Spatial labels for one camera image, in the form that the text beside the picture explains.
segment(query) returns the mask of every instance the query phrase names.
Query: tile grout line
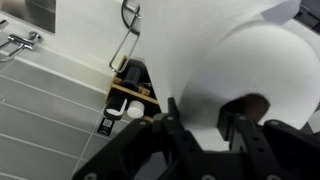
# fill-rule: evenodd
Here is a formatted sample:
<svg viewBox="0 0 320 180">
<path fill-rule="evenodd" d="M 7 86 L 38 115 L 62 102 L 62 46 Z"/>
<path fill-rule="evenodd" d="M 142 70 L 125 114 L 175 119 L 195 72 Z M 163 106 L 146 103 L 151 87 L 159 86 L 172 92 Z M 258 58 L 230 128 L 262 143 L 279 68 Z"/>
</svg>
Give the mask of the tile grout line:
<svg viewBox="0 0 320 180">
<path fill-rule="evenodd" d="M 18 110 L 18 111 L 22 111 L 22 112 L 24 112 L 24 113 L 27 113 L 27 114 L 30 114 L 30 115 L 33 115 L 33 116 L 37 116 L 37 117 L 42 118 L 42 119 L 45 119 L 45 120 L 47 120 L 47 121 L 51 121 L 51 122 L 54 122 L 54 123 L 57 123 L 57 124 L 60 124 L 60 125 L 63 125 L 63 126 L 66 126 L 66 127 L 69 127 L 69 128 L 72 128 L 72 129 L 75 129 L 75 130 L 78 130 L 78 131 L 81 131 L 81 132 L 85 132 L 85 133 L 90 134 L 90 131 L 87 131 L 87 130 L 84 130 L 84 129 L 81 129 L 81 128 L 78 128 L 78 127 L 75 127 L 75 126 L 72 126 L 72 125 L 69 125 L 69 124 L 60 122 L 60 121 L 58 121 L 58 120 L 51 119 L 51 118 L 42 116 L 42 115 L 40 115 L 40 114 L 31 112 L 31 111 L 28 111 L 28 110 L 25 110 L 25 109 L 22 109 L 22 108 L 19 108 L 19 107 L 16 107 L 16 106 L 13 106 L 13 105 L 10 105 L 10 104 L 7 104 L 7 103 L 0 102 L 0 104 L 1 104 L 1 105 L 4 105 L 4 106 L 7 106 L 7 107 L 10 107 L 10 108 L 13 108 L 13 109 Z"/>
<path fill-rule="evenodd" d="M 31 85 L 29 85 L 29 84 L 26 84 L 26 83 L 17 81 L 17 80 L 15 80 L 15 79 L 9 78 L 9 77 L 4 76 L 4 75 L 2 75 L 2 74 L 0 74 L 0 77 L 5 78 L 5 79 L 10 80 L 10 81 L 13 81 L 13 82 L 15 82 L 15 83 L 18 83 L 18 84 L 20 84 L 20 85 L 27 86 L 27 87 L 29 87 L 29 88 L 31 88 L 31 89 L 38 90 L 38 91 L 40 91 L 40 92 L 43 92 L 43 93 L 45 93 L 45 94 L 54 96 L 54 97 L 56 97 L 56 98 L 59 98 L 59 99 L 68 101 L 68 102 L 73 103 L 73 104 L 76 104 L 76 105 L 78 105 L 78 106 L 87 108 L 87 109 L 89 109 L 89 110 L 91 110 L 91 111 L 99 112 L 98 110 L 92 109 L 92 108 L 90 108 L 90 107 L 88 107 L 88 106 L 85 106 L 85 105 L 83 105 L 83 104 L 77 103 L 77 102 L 72 101 L 72 100 L 70 100 L 70 99 L 66 99 L 66 98 L 64 98 L 64 97 L 61 97 L 61 96 L 58 96 L 58 95 L 56 95 L 56 94 L 50 93 L 50 92 L 48 92 L 48 91 L 42 90 L 42 89 L 40 89 L 40 88 L 31 86 Z"/>
<path fill-rule="evenodd" d="M 79 159 L 78 159 L 78 162 L 77 162 L 77 164 L 75 165 L 75 167 L 74 167 L 74 169 L 73 169 L 71 178 L 72 178 L 72 176 L 76 173 L 76 171 L 77 171 L 77 169 L 78 169 L 78 166 L 79 166 L 79 164 L 80 164 L 81 159 L 83 159 L 83 155 L 84 155 L 84 153 L 85 153 L 86 150 L 87 150 L 87 147 L 88 147 L 88 145 L 89 145 L 89 143 L 90 143 L 90 140 L 91 140 L 91 138 L 92 138 L 92 136 L 93 136 L 93 133 L 94 133 L 94 131 L 95 131 L 95 129 L 96 129 L 96 126 L 99 124 L 100 119 L 101 119 L 101 116 L 99 116 L 99 118 L 97 119 L 97 121 L 96 121 L 96 123 L 95 123 L 95 125 L 94 125 L 94 128 L 93 128 L 93 130 L 91 131 L 90 136 L 89 136 L 89 138 L 88 138 L 85 146 L 83 147 L 83 150 L 82 150 L 81 155 L 80 155 L 80 157 L 79 157 Z"/>
<path fill-rule="evenodd" d="M 39 68 L 39 69 L 41 69 L 41 70 L 43 70 L 43 71 L 46 71 L 46 72 L 48 72 L 48 73 L 51 73 L 51 74 L 53 74 L 53 75 L 55 75 L 55 76 L 59 76 L 59 77 L 61 77 L 61 78 L 63 78 L 63 79 L 66 79 L 66 80 L 68 80 L 68 81 L 71 81 L 71 82 L 73 82 L 73 83 L 76 83 L 76 84 L 79 84 L 79 85 L 81 85 L 81 86 L 87 87 L 87 88 L 89 88 L 89 89 L 91 89 L 91 90 L 97 91 L 97 92 L 102 93 L 102 94 L 106 94 L 106 91 L 105 91 L 105 90 L 100 89 L 100 88 L 98 88 L 98 87 L 95 87 L 94 85 L 90 85 L 90 84 L 88 84 L 87 82 L 80 81 L 80 80 L 78 80 L 78 79 L 75 78 L 75 77 L 67 76 L 67 75 L 65 75 L 65 74 L 63 74 L 63 73 L 61 73 L 61 72 L 57 72 L 57 71 L 52 70 L 52 69 L 49 69 L 49 68 L 47 68 L 47 67 L 43 67 L 43 66 L 41 66 L 41 65 L 39 65 L 39 64 L 37 64 L 37 63 L 31 62 L 31 61 L 28 61 L 28 60 L 23 60 L 23 59 L 21 59 L 20 61 L 23 62 L 23 63 L 26 63 L 26 64 L 28 64 L 28 65 L 30 65 L 30 66 L 33 66 L 33 67 L 35 67 L 35 68 Z"/>
<path fill-rule="evenodd" d="M 3 137 L 3 138 L 7 138 L 7 139 L 10 139 L 10 140 L 13 140 L 13 141 L 17 141 L 17 142 L 23 143 L 23 144 L 27 144 L 27 145 L 30 145 L 30 146 L 33 146 L 33 147 L 37 147 L 37 148 L 44 149 L 44 150 L 47 150 L 47 151 L 50 151 L 50 152 L 54 152 L 54 153 L 57 153 L 57 154 L 60 154 L 60 155 L 64 155 L 64 156 L 68 156 L 68 157 L 71 157 L 71 158 L 74 158 L 74 159 L 78 159 L 77 156 L 74 156 L 74 155 L 71 155 L 71 154 L 67 154 L 67 153 L 64 153 L 64 152 L 61 152 L 61 151 L 58 151 L 58 150 L 55 150 L 55 149 L 51 149 L 51 148 L 45 147 L 45 146 L 41 146 L 41 145 L 38 145 L 38 144 L 35 144 L 35 143 L 32 143 L 32 142 L 28 142 L 28 141 L 25 141 L 25 140 L 22 140 L 22 139 L 19 139 L 19 138 L 15 138 L 15 137 L 12 137 L 12 136 L 9 136 L 9 135 L 5 135 L 5 134 L 0 133 L 0 136 Z"/>
<path fill-rule="evenodd" d="M 9 178 L 14 178 L 16 180 L 28 180 L 28 179 L 25 179 L 22 177 L 14 176 L 14 175 L 3 173 L 3 172 L 0 172 L 0 175 L 5 176 L 5 177 L 9 177 Z"/>
</svg>

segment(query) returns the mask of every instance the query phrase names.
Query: bathroom wall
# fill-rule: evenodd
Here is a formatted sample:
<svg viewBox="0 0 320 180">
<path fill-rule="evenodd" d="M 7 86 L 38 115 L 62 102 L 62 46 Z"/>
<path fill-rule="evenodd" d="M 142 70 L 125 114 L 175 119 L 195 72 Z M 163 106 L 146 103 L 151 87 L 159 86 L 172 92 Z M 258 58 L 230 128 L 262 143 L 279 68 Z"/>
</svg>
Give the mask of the bathroom wall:
<svg viewBox="0 0 320 180">
<path fill-rule="evenodd" d="M 19 59 L 0 64 L 0 179 L 69 180 L 129 122 L 99 135 L 104 93 Z M 164 167 L 155 156 L 136 180 Z"/>
<path fill-rule="evenodd" d="M 127 32 L 121 19 L 121 0 L 57 0 L 56 31 L 46 32 L 29 23 L 0 12 L 0 19 L 10 22 L 4 32 L 27 36 L 36 30 L 44 37 L 40 46 L 101 73 L 112 75 L 108 63 Z M 121 55 L 128 54 L 135 39 L 130 35 Z M 134 57 L 141 58 L 138 45 Z"/>
<path fill-rule="evenodd" d="M 120 5 L 117 0 L 57 0 L 55 34 L 0 12 L 0 19 L 10 22 L 0 43 L 11 33 L 27 37 L 37 31 L 44 38 L 35 52 L 23 51 L 0 64 L 1 180 L 71 179 L 128 125 L 117 122 L 110 137 L 96 133 L 113 75 L 107 64 L 126 32 Z M 133 40 L 130 36 L 121 55 Z M 139 51 L 135 57 L 141 57 Z M 156 155 L 136 179 L 154 179 L 163 168 L 163 158 Z"/>
</svg>

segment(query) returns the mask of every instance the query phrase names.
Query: black container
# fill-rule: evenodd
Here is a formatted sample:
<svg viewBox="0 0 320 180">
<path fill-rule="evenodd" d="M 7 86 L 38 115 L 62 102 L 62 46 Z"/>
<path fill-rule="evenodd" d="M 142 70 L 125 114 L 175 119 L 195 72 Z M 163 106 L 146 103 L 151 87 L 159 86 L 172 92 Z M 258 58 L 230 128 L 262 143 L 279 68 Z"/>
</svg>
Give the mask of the black container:
<svg viewBox="0 0 320 180">
<path fill-rule="evenodd" d="M 120 86 L 131 89 L 133 91 L 139 90 L 138 82 L 141 78 L 141 69 L 138 66 L 129 67 L 124 79 L 120 82 Z"/>
</svg>

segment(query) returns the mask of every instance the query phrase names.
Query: white tile wall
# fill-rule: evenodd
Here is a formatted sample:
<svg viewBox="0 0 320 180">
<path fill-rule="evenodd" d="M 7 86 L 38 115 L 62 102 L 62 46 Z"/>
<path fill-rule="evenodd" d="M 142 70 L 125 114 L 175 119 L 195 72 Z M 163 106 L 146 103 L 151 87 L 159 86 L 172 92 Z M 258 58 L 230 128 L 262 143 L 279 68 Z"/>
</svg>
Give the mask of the white tile wall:
<svg viewBox="0 0 320 180">
<path fill-rule="evenodd" d="M 104 105 L 104 93 L 93 91 L 21 61 L 15 61 L 2 74 L 97 111 L 100 111 Z"/>
<path fill-rule="evenodd" d="M 71 179 L 97 146 L 105 95 L 19 60 L 1 67 L 0 180 Z"/>
<path fill-rule="evenodd" d="M 32 180 L 69 179 L 77 159 L 0 136 L 0 172 Z"/>
<path fill-rule="evenodd" d="M 71 129 L 0 103 L 0 133 L 80 156 L 89 133 Z"/>
<path fill-rule="evenodd" d="M 100 113 L 0 75 L 2 101 L 59 122 L 92 131 Z"/>
</svg>

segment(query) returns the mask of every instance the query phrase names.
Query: toilet paper roll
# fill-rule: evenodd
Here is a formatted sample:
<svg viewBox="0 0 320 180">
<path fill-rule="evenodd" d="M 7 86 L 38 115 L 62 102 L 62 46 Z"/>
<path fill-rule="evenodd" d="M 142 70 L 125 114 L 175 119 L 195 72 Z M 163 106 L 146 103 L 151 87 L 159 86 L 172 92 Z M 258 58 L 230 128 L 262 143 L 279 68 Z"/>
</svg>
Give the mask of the toilet paper roll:
<svg viewBox="0 0 320 180">
<path fill-rule="evenodd" d="M 291 6 L 281 12 L 286 3 Z M 260 124 L 275 118 L 301 128 L 311 116 L 320 100 L 320 66 L 313 49 L 280 27 L 254 21 L 272 21 L 266 12 L 274 12 L 284 22 L 296 11 L 295 3 L 141 3 L 141 44 L 161 109 L 167 112 L 167 98 L 174 97 L 182 122 L 204 149 L 227 149 L 216 129 L 219 109 L 249 93 L 270 102 Z"/>
<path fill-rule="evenodd" d="M 299 0 L 141 0 L 140 6 L 145 63 L 152 82 L 160 85 L 155 92 L 162 111 L 167 112 L 167 99 L 162 97 L 180 101 L 189 72 L 206 51 L 253 19 L 276 23 L 280 18 L 287 18 L 281 22 L 291 19 Z"/>
</svg>

